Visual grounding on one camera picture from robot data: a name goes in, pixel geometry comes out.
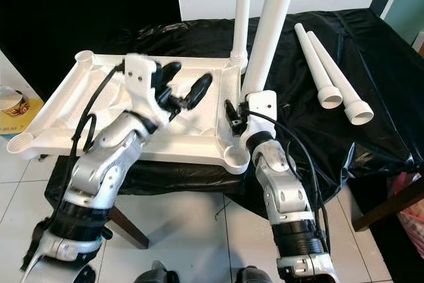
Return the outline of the pink patterned bag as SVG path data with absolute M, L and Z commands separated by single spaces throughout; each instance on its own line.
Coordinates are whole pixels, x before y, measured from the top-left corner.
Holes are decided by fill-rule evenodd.
M 396 195 L 414 181 L 421 179 L 419 173 L 401 173 L 390 181 L 390 194 Z M 416 252 L 424 260 L 424 198 L 414 202 L 411 206 L 398 211 L 397 218 L 406 234 L 411 239 Z

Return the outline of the grey robot right leg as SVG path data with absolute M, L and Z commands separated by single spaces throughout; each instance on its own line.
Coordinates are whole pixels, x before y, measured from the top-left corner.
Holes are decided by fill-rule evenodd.
M 255 266 L 246 266 L 237 271 L 235 283 L 273 283 L 266 271 Z

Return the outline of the yellow cardboard box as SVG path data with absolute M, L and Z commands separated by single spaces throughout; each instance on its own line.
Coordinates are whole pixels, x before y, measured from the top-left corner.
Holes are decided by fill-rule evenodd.
M 11 139 L 25 131 L 42 109 L 44 101 L 39 97 L 21 95 L 18 101 L 1 101 L 0 135 Z

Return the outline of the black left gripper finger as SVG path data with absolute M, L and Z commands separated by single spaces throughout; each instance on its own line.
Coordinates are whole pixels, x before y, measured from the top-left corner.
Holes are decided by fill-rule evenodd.
M 213 76 L 210 73 L 203 74 L 199 79 L 195 80 L 184 97 L 184 108 L 192 110 L 197 107 L 208 92 L 213 80 Z
M 176 74 L 181 71 L 182 63 L 181 62 L 169 62 L 164 64 L 158 74 L 160 74 L 160 83 L 158 84 L 158 89 L 164 90 L 170 81 L 176 76 Z

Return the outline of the black shiny table cloth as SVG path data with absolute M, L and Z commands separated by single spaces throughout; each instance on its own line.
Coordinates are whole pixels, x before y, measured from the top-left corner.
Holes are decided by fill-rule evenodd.
M 375 111 L 372 121 L 351 125 L 342 110 L 321 110 L 309 68 L 293 26 L 302 23 L 330 53 L 358 95 Z M 112 32 L 95 52 L 138 52 L 155 56 L 228 58 L 232 19 L 200 19 L 146 25 Z M 345 182 L 362 213 L 390 195 L 400 173 L 424 177 L 424 58 L 369 9 L 306 11 L 288 15 L 267 88 L 278 92 L 279 118 L 309 148 L 324 196 Z M 266 217 L 250 165 L 242 175 L 217 166 L 139 161 L 119 194 L 152 196 L 170 192 L 231 194 L 249 211 Z

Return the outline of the black door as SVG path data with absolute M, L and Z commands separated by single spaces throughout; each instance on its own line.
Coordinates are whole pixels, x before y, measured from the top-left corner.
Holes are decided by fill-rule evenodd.
M 122 53 L 122 38 L 181 20 L 179 0 L 0 0 L 0 47 L 43 99 L 82 50 Z

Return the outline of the white plastic table leg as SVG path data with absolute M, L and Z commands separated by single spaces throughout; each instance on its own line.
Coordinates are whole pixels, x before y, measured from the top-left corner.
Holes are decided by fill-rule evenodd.
M 324 109 L 333 109 L 339 107 L 343 102 L 341 92 L 331 83 L 324 65 L 318 57 L 314 46 L 309 40 L 307 31 L 302 23 L 295 23 L 294 31 L 303 50 L 303 55 L 309 66 L 310 74 L 314 80 L 317 89 L 317 98 Z
M 252 52 L 246 65 L 241 100 L 264 90 L 291 0 L 264 0 Z
M 326 47 L 317 38 L 314 31 L 307 32 L 308 39 L 311 41 L 318 58 L 321 59 L 322 65 L 326 69 L 331 83 L 339 89 L 344 105 L 345 115 L 348 117 L 352 125 L 365 125 L 374 117 L 372 108 L 355 91 L 352 84 L 339 68 L 339 65 L 333 60 Z
M 248 20 L 250 13 L 250 0 L 236 0 L 233 47 L 229 56 L 231 67 L 237 67 L 244 74 L 248 64 L 246 51 L 246 36 L 248 35 Z

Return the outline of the white plastic children table top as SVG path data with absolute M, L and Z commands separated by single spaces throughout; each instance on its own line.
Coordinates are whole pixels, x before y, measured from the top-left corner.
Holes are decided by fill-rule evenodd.
M 79 52 L 76 64 L 54 90 L 33 122 L 7 144 L 7 150 L 25 159 L 42 154 L 67 156 L 82 111 L 105 76 L 123 61 L 122 55 Z M 158 129 L 142 148 L 140 159 L 181 164 L 208 164 L 242 174 L 250 156 L 234 137 L 225 116 L 225 101 L 240 95 L 241 71 L 227 58 L 178 58 L 182 68 L 169 86 L 187 94 L 203 74 L 213 77 L 202 101 L 182 111 L 165 129 Z

